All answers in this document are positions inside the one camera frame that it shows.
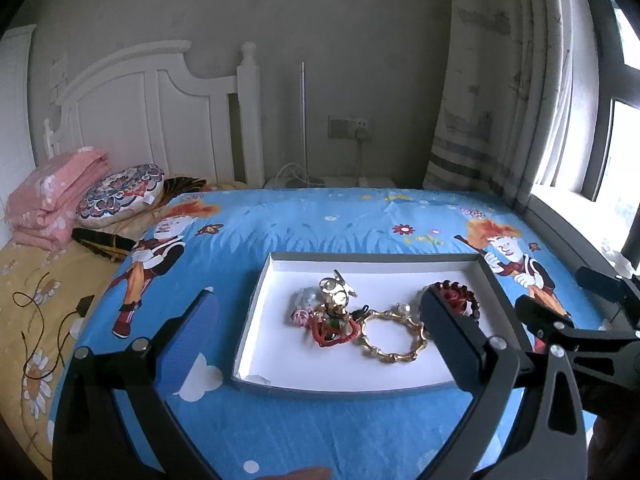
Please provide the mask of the person's left hand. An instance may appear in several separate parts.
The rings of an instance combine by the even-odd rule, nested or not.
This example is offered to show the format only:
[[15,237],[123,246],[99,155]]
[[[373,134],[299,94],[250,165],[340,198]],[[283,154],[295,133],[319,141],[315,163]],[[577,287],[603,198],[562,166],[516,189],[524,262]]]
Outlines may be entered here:
[[312,466],[296,469],[286,474],[272,474],[259,477],[259,480],[331,480],[332,470],[325,466]]

